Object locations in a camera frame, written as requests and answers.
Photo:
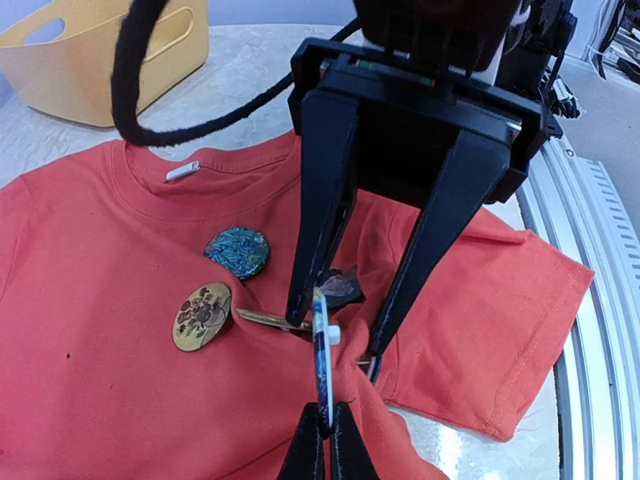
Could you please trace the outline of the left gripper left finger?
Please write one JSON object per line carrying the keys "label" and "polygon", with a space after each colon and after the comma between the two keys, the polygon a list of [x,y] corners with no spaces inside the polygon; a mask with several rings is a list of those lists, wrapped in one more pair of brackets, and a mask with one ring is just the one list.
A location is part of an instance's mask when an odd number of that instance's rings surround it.
{"label": "left gripper left finger", "polygon": [[316,403],[305,405],[277,480],[324,480],[324,440]]}

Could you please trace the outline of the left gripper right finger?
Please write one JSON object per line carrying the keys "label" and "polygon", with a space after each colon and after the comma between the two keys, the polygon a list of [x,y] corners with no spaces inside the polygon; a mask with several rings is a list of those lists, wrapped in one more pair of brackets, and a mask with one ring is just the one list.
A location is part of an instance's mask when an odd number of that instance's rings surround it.
{"label": "left gripper right finger", "polygon": [[331,478],[333,480],[379,480],[349,405],[340,402],[334,409],[330,437]]}

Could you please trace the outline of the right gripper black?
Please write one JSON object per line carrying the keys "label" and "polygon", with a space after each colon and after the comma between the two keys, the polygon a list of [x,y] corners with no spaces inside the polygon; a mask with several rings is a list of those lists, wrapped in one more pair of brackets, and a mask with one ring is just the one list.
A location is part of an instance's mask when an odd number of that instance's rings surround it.
{"label": "right gripper black", "polygon": [[291,70],[301,204],[286,321],[301,324],[311,307],[356,188],[425,204],[371,332],[368,353],[381,356],[484,201],[506,201],[526,179],[549,137],[547,114],[498,87],[337,41],[304,40]]}

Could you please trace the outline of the starry night round brooch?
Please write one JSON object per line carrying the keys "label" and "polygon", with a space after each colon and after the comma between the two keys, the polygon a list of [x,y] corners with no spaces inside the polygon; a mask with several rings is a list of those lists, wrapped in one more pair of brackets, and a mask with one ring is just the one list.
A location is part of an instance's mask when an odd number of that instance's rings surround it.
{"label": "starry night round brooch", "polygon": [[320,432],[328,437],[334,424],[334,390],[331,348],[341,342],[341,329],[329,323],[326,297],[319,287],[312,297],[312,336]]}

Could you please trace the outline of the red t-shirt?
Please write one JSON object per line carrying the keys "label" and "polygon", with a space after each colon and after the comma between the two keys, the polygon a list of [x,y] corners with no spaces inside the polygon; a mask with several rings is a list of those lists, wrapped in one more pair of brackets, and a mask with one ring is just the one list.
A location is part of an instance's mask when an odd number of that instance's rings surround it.
{"label": "red t-shirt", "polygon": [[[121,141],[59,159],[1,191],[1,475],[5,479],[273,479],[316,394],[313,346],[237,317],[286,309],[299,230],[300,141],[203,149],[201,171]],[[531,232],[477,213],[386,350],[373,385],[357,361],[416,209],[360,192],[334,265],[365,299],[335,314],[336,398],[351,407],[378,475],[437,479],[404,408],[498,441],[514,435],[558,359],[592,279]],[[238,280],[203,255],[220,232],[261,232],[271,251]],[[201,286],[229,317],[204,348],[173,325]]]}

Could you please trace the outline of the blue starry round brooch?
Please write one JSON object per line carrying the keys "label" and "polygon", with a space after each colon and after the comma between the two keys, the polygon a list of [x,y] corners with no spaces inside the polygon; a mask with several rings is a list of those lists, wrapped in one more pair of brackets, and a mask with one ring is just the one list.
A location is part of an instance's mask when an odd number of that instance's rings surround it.
{"label": "blue starry round brooch", "polygon": [[378,381],[382,367],[382,361],[382,355],[371,355],[369,353],[365,353],[357,361],[357,366],[364,372],[368,380],[373,385],[375,385]]}

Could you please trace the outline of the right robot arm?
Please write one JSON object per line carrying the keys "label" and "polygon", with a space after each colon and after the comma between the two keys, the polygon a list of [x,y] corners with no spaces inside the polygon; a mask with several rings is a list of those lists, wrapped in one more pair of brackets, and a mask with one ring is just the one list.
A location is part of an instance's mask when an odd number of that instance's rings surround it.
{"label": "right robot arm", "polygon": [[356,10],[368,47],[310,38],[291,60],[301,207],[285,318],[303,321],[359,191],[416,207],[371,333],[378,357],[473,216],[507,200],[559,134],[548,96],[577,20],[567,1],[359,1]]}

